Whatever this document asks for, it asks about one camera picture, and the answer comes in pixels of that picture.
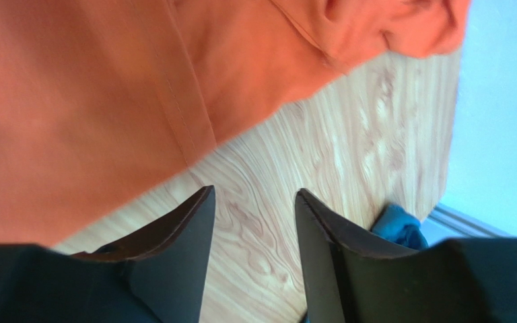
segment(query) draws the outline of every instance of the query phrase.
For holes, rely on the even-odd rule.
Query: baseboard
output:
[[[436,205],[428,219],[466,237],[503,238],[510,236],[506,232],[441,204]]]

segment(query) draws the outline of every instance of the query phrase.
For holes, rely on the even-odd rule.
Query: wood grain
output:
[[[459,52],[424,60],[382,55],[288,104],[57,250],[94,250],[214,184],[201,321],[297,322],[306,300],[294,194],[306,187],[364,227],[386,203],[426,217],[446,185],[459,60]]]

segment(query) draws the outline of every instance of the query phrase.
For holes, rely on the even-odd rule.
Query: orange shirt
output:
[[[469,0],[0,0],[0,242],[52,245]]]

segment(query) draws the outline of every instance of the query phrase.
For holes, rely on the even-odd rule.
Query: orange fabric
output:
[[[51,245],[469,0],[0,0],[0,242]]]

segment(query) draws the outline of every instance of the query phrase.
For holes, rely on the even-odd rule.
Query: wall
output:
[[[517,1],[473,0],[441,203],[517,236]]]

